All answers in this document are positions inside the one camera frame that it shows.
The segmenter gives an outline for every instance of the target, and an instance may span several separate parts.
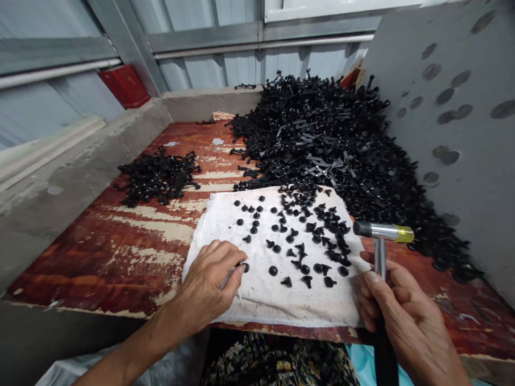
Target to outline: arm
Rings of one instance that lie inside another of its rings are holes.
[[[361,252],[374,262],[374,255]],[[385,318],[386,331],[400,365],[416,386],[472,386],[445,328],[438,306],[401,265],[387,260],[391,287],[375,272],[360,277],[359,313],[375,332],[375,318]]]
[[[181,341],[228,310],[245,266],[227,274],[247,255],[228,241],[204,246],[175,297],[120,347],[102,358],[75,385],[130,385]]]

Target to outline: pile of black plastic parts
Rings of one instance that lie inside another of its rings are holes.
[[[126,190],[126,198],[121,202],[123,205],[135,207],[140,201],[148,203],[157,197],[157,201],[166,206],[170,204],[170,199],[184,196],[182,189],[185,186],[200,188],[192,176],[195,171],[202,172],[200,166],[195,165],[195,152],[184,157],[165,153],[165,148],[161,146],[154,155],[144,154],[131,164],[118,166],[123,174],[130,176],[127,185],[113,185],[119,191]]]
[[[456,281],[467,283],[481,274],[470,262],[468,241],[436,215],[433,203],[417,183],[416,162],[385,131],[389,125],[381,111],[389,101],[379,89],[339,87],[333,78],[301,80],[277,72],[267,79],[256,110],[236,115],[229,123],[245,149],[233,149],[247,163],[256,160],[262,176],[251,170],[252,180],[234,190],[293,183],[326,185],[343,198],[358,221],[407,225],[415,232],[412,250],[433,257],[440,271],[452,268]]]

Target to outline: floral fabric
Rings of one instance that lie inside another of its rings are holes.
[[[250,332],[207,365],[205,386],[359,386],[345,346],[319,340]]]

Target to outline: white towel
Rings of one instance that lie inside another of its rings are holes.
[[[313,212],[313,209],[322,203],[326,204],[326,211],[330,207],[336,206],[337,215],[341,217],[340,221],[346,220],[347,226],[351,226],[352,221],[343,200],[333,189],[326,187],[323,189],[324,191],[330,189],[331,195],[327,196],[325,192],[317,193],[316,202],[310,208],[310,212]],[[260,196],[265,196],[264,202],[258,200]],[[240,206],[234,205],[236,200],[241,202]],[[253,213],[243,212],[241,210],[243,205],[254,208],[261,205],[264,209],[258,219],[260,225],[256,234],[250,234],[254,221]],[[276,323],[304,327],[357,327],[362,325],[357,308],[359,289],[357,276],[370,269],[370,265],[359,257],[359,252],[363,250],[359,237],[353,231],[345,235],[345,241],[351,250],[348,259],[352,266],[349,267],[349,275],[342,277],[338,273],[339,263],[329,260],[329,257],[324,254],[327,250],[326,247],[323,247],[322,244],[315,244],[312,241],[313,235],[306,231],[306,224],[299,221],[299,217],[303,214],[295,217],[288,216],[284,212],[287,220],[285,226],[288,227],[288,231],[286,233],[273,232],[271,226],[279,224],[280,217],[271,213],[272,207],[276,207],[278,211],[282,209],[278,187],[211,194],[206,211],[200,218],[193,235],[183,271],[183,280],[202,246],[215,239],[229,240],[247,253],[250,270],[248,273],[244,273],[241,287],[231,308],[216,319],[216,322]],[[300,210],[298,205],[292,208]],[[238,219],[243,219],[242,226],[236,224]],[[314,212],[307,218],[307,222],[316,222],[317,227],[323,226],[323,222],[317,220]],[[286,236],[290,234],[292,227],[299,231],[299,235],[295,237],[294,243],[288,244]],[[250,244],[242,240],[247,235],[251,235]],[[328,237],[332,243],[336,243],[335,235],[328,230],[325,231],[325,237]],[[268,249],[266,239],[280,245],[281,252],[276,254],[272,249]],[[295,245],[301,243],[304,243],[305,251],[308,254],[302,263],[307,264],[311,269],[310,276],[313,277],[311,289],[300,280],[303,274],[291,263],[292,259],[298,258],[286,256],[289,248],[298,254]],[[336,281],[333,288],[327,288],[323,275],[314,272],[313,265],[315,263],[323,263],[332,267],[328,276]],[[272,265],[276,266],[279,271],[275,277],[268,273]],[[291,288],[280,284],[287,276],[291,278],[293,284]]]

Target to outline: red wooden board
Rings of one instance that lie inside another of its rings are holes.
[[[215,145],[215,138],[223,145]],[[214,125],[173,123],[144,151],[151,154],[168,144],[168,154],[198,154],[203,173],[200,190],[189,187],[170,206],[156,201],[134,209],[121,206],[124,192],[107,188],[34,263],[8,288],[3,299],[79,311],[148,318],[171,299],[180,284],[189,243],[205,202],[212,192],[231,191],[244,178],[247,166],[233,147],[224,122]],[[126,176],[114,183],[123,185]],[[366,250],[373,243],[363,239]],[[406,266],[442,309],[445,323],[460,354],[515,359],[515,317],[488,285],[476,280],[466,286],[449,272],[432,268],[401,244],[387,242],[389,258]],[[263,331],[346,343],[369,343],[370,335],[352,328],[299,328],[257,323],[218,324],[227,328]]]

